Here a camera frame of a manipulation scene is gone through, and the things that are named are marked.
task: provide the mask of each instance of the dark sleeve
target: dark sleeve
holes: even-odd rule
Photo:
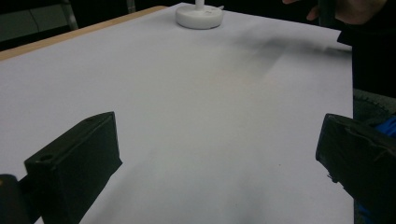
[[[346,25],[338,41],[350,46],[366,45],[396,37],[396,1],[388,0],[382,9],[363,25]]]
[[[355,89],[396,98],[396,0],[363,25],[346,25],[338,42],[352,46]]]

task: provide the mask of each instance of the white round base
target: white round base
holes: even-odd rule
[[[203,10],[197,10],[195,6],[179,7],[176,10],[176,21],[181,26],[206,30],[221,25],[223,10],[218,7],[204,6]]]

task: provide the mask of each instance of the wooden table edge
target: wooden table edge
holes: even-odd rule
[[[4,51],[0,51],[0,61],[9,59],[9,58],[12,58],[12,57],[15,57],[18,55],[22,55],[24,53],[34,51],[36,49],[42,49],[46,46],[50,46],[50,45],[65,41],[67,39],[71,39],[71,38],[74,38],[79,35],[85,35],[87,33],[97,31],[97,30],[100,30],[100,29],[103,29],[103,28],[106,28],[108,26],[112,26],[112,25],[115,25],[118,23],[122,23],[124,21],[133,20],[133,19],[145,16],[145,15],[148,15],[150,13],[159,11],[164,8],[166,8],[166,7],[163,7],[163,6],[150,7],[150,8],[141,10],[141,11],[137,11],[137,12],[125,15],[125,16],[118,17],[118,18],[110,20],[110,21],[103,21],[100,23],[96,23],[95,25],[87,26],[87,27],[84,27],[81,29],[77,29],[75,31],[65,33],[65,34],[56,35],[56,36],[53,36],[53,37],[50,37],[47,39],[36,41],[34,43],[19,46],[19,47],[16,47],[15,49],[6,49]]]

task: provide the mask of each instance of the white table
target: white table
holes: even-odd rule
[[[324,115],[352,115],[339,32],[232,12],[189,30],[179,6],[0,62],[1,173],[115,111],[123,165],[82,223],[353,223],[315,160]]]

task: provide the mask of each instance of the hand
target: hand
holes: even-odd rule
[[[299,0],[283,0],[284,4],[291,4]],[[387,0],[335,0],[335,18],[348,24],[364,24],[378,13]],[[315,20],[319,16],[318,6],[313,7],[306,19]]]

